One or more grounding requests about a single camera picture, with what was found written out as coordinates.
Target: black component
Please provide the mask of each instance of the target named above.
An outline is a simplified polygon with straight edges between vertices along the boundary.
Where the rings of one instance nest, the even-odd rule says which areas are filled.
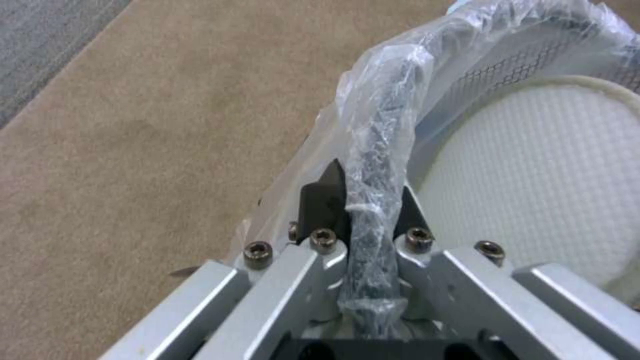
[[[499,348],[471,340],[311,340],[283,342],[271,360],[506,360]]]
[[[422,216],[415,198],[411,194],[411,190],[405,186],[402,191],[402,208],[400,209],[400,216],[398,217],[396,228],[394,229],[394,239],[405,234],[412,227],[421,227],[429,230],[427,222]]]
[[[347,188],[344,170],[338,159],[334,159],[318,181],[306,184],[300,190],[296,243],[299,245],[313,230],[327,228],[333,230],[338,239],[344,241],[349,247],[351,218],[344,209],[346,203]],[[429,229],[415,198],[405,186],[402,192],[400,216],[394,229],[394,239],[412,227]]]
[[[335,159],[318,181],[306,184],[300,190],[296,243],[308,238],[313,230],[326,228],[333,230],[338,239],[349,247],[351,219],[344,209],[346,203],[344,170]]]

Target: clear plastic wrap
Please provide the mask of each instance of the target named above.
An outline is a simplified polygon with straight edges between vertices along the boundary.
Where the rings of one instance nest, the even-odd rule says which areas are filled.
[[[407,169],[409,180],[419,181],[423,174],[413,163],[428,162],[460,115],[503,85],[580,74],[638,92],[638,43],[603,4],[475,0],[373,47],[343,74],[335,102],[320,112],[301,149],[243,222],[235,251],[253,240],[283,247],[300,188],[337,158],[346,171],[352,220],[339,304],[359,336],[392,336],[404,309],[392,231]]]

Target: beige carpet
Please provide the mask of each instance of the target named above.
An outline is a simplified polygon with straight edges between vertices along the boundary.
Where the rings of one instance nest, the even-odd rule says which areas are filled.
[[[133,1],[0,132],[0,358],[99,356],[225,255],[340,73],[449,3]]]

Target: white mesh filter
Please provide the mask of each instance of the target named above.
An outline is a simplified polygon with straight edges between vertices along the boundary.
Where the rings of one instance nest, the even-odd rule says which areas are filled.
[[[577,76],[507,91],[470,112],[419,190],[436,240],[493,240],[516,266],[554,261],[606,288],[640,252],[640,97]]]

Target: bolt head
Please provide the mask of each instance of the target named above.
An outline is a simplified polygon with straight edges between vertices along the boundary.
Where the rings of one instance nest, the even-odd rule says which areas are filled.
[[[423,227],[412,227],[407,230],[404,240],[407,248],[416,254],[423,254],[431,250],[433,234]]]
[[[266,241],[253,241],[244,247],[244,264],[251,269],[268,267],[273,260],[273,249]]]
[[[309,238],[312,249],[321,255],[331,254],[335,250],[335,244],[338,242],[335,232],[324,228],[314,230]]]
[[[296,241],[298,238],[298,222],[290,221],[289,222],[289,241]]]
[[[502,266],[502,262],[506,255],[504,253],[504,249],[497,243],[488,240],[481,240],[474,245],[474,249],[478,250],[480,254],[484,255],[492,263],[497,266]]]

